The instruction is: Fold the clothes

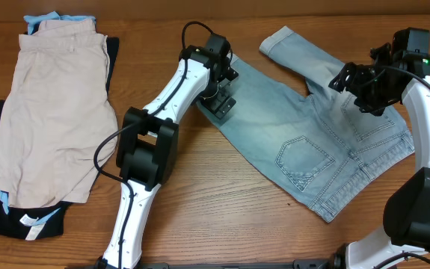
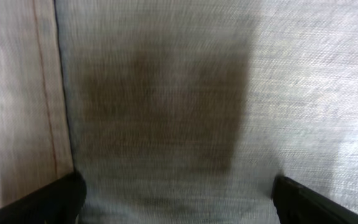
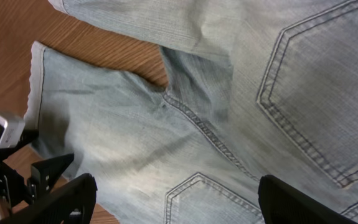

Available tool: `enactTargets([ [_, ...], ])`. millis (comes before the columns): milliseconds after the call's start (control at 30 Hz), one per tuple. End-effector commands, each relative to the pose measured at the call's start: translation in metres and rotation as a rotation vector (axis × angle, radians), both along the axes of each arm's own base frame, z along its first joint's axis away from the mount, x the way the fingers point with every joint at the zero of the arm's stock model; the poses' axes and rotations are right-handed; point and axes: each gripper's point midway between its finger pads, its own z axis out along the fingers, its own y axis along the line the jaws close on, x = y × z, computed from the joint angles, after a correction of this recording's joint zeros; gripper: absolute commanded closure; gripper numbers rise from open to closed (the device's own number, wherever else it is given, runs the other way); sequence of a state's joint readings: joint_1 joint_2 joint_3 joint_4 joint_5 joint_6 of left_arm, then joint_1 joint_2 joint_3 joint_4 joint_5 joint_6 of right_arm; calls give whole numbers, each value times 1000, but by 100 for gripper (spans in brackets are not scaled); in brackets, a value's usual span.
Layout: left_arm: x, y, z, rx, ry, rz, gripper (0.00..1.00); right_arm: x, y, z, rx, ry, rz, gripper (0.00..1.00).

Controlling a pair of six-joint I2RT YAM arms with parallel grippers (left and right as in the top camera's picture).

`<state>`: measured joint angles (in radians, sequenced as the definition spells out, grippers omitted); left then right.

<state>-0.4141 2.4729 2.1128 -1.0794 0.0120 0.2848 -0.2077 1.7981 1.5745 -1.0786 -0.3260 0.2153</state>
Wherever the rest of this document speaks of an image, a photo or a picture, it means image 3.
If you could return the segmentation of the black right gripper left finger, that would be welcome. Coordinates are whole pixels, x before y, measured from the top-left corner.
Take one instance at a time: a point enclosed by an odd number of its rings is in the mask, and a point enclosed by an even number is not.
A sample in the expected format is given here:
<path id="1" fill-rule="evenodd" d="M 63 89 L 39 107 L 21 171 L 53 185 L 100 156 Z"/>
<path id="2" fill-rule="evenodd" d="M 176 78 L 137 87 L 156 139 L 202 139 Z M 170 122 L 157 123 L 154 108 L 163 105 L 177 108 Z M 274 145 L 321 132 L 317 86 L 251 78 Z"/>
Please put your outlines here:
<path id="1" fill-rule="evenodd" d="M 82 174 L 0 224 L 89 224 L 96 197 L 94 177 Z"/>

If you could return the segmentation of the light blue denim shorts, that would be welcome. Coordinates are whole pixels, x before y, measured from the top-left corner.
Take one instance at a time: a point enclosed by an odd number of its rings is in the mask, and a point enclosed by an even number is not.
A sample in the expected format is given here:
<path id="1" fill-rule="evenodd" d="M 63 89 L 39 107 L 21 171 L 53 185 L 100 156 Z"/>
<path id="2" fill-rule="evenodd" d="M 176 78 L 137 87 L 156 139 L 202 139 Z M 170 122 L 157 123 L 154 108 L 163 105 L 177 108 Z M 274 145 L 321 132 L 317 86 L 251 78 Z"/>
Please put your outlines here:
<path id="1" fill-rule="evenodd" d="M 121 223 L 262 223 L 267 174 L 358 223 L 358 1 L 52 5 L 160 49 L 165 88 L 32 45 L 32 147 Z"/>

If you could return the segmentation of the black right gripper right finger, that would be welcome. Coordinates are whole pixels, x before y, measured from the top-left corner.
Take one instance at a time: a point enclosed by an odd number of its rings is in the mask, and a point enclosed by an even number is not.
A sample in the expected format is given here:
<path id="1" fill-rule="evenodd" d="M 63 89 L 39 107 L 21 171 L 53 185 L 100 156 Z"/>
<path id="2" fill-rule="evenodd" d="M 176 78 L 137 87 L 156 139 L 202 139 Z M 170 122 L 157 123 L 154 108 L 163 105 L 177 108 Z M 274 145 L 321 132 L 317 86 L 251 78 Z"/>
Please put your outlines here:
<path id="1" fill-rule="evenodd" d="M 356 224 L 273 175 L 260 179 L 258 201 L 266 224 Z"/>

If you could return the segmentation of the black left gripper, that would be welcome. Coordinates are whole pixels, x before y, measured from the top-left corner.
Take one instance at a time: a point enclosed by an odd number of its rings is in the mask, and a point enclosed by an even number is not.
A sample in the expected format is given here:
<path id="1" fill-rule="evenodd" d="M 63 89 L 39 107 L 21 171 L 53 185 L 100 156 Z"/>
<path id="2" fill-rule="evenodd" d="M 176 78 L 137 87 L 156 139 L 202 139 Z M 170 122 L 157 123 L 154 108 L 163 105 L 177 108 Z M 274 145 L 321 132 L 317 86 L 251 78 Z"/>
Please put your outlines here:
<path id="1" fill-rule="evenodd" d="M 49 194 L 60 176 L 74 160 L 74 154 L 66 154 L 31 164 L 31 176 L 27 186 L 23 176 L 9 167 L 4 160 L 39 137 L 36 129 L 23 130 L 15 147 L 0 149 L 0 199 L 10 212 L 13 207 L 26 201 L 33 204 Z"/>

